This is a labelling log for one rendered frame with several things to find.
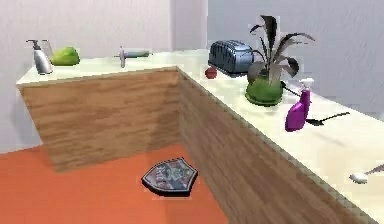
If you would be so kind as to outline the shield-shaped dark cushion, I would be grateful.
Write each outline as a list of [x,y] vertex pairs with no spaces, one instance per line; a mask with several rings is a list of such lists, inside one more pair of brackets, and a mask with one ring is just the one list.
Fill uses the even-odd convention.
[[189,197],[198,171],[183,157],[152,166],[141,178],[151,192],[164,197]]

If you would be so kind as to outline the black spoon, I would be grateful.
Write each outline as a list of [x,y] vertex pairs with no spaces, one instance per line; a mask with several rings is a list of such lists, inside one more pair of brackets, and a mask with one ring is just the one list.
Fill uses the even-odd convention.
[[313,125],[313,126],[323,126],[324,125],[324,122],[326,120],[329,120],[329,119],[333,119],[333,118],[336,118],[336,117],[340,117],[340,116],[345,116],[345,115],[349,115],[350,112],[343,112],[343,113],[338,113],[338,114],[335,114],[335,115],[332,115],[332,116],[329,116],[329,117],[326,117],[326,118],[323,118],[323,119],[306,119],[306,122]]

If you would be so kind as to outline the houseplant in green pot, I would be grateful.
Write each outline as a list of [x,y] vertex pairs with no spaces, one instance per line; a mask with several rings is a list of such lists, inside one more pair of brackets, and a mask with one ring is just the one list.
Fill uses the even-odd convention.
[[257,29],[263,28],[267,41],[260,38],[261,50],[252,50],[253,54],[261,57],[260,61],[253,62],[247,72],[247,87],[245,90],[246,99],[258,106],[275,106],[282,100],[283,84],[281,82],[282,71],[286,71],[291,77],[295,77],[299,72],[298,61],[283,52],[290,46],[303,44],[303,41],[297,41],[296,37],[304,37],[311,41],[314,38],[302,32],[288,33],[283,36],[278,44],[275,44],[277,35],[277,20],[271,15],[261,15],[262,24],[254,25],[250,29],[253,34]]

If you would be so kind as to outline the white spoon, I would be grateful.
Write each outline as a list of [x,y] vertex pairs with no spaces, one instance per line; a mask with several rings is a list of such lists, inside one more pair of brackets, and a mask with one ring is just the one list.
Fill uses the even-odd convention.
[[366,184],[368,182],[368,176],[374,173],[383,172],[384,164],[376,166],[369,171],[363,173],[354,173],[349,176],[349,179],[357,184]]

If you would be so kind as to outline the black thin utensil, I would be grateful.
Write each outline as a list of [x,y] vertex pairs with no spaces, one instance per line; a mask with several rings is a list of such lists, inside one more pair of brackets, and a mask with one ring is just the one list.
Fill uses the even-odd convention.
[[293,91],[292,89],[288,88],[287,84],[284,81],[281,80],[280,83],[281,83],[282,88],[285,89],[286,91],[292,93],[293,95],[300,96],[299,93],[297,93],[297,92]]

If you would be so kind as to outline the grey soap dispenser bottle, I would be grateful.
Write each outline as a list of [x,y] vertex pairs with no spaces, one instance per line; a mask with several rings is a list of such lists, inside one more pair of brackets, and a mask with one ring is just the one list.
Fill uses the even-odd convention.
[[44,53],[38,41],[35,39],[29,39],[29,42],[33,44],[33,58],[35,67],[39,75],[47,75],[53,72],[51,62],[47,55]]

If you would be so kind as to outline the wooden counter with white top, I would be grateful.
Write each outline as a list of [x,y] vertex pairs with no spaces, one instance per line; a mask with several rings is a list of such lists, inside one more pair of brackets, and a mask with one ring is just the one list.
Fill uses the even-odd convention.
[[180,143],[230,224],[384,224],[384,122],[314,96],[298,132],[284,129],[294,102],[249,103],[245,78],[205,76],[206,50],[157,53],[121,68],[84,59],[18,88],[57,171]]

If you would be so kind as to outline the green lettuce head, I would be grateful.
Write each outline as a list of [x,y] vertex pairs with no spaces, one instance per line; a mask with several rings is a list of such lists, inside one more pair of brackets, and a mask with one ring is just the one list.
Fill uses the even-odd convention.
[[80,63],[80,57],[75,48],[63,47],[53,53],[50,61],[54,66],[73,66]]

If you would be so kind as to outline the grey metal toaster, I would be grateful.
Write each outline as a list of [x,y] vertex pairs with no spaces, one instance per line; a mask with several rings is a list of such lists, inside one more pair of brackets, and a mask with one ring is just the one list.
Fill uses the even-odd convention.
[[208,64],[230,77],[246,75],[253,63],[253,49],[239,40],[216,41],[210,47]]

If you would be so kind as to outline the purple spray bottle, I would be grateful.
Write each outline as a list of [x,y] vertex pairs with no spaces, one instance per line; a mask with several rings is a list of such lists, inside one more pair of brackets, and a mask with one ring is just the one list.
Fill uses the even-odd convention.
[[300,80],[302,84],[301,95],[298,102],[296,102],[289,110],[285,121],[285,130],[287,132],[294,132],[304,127],[310,106],[310,87],[314,83],[313,78],[304,78]]

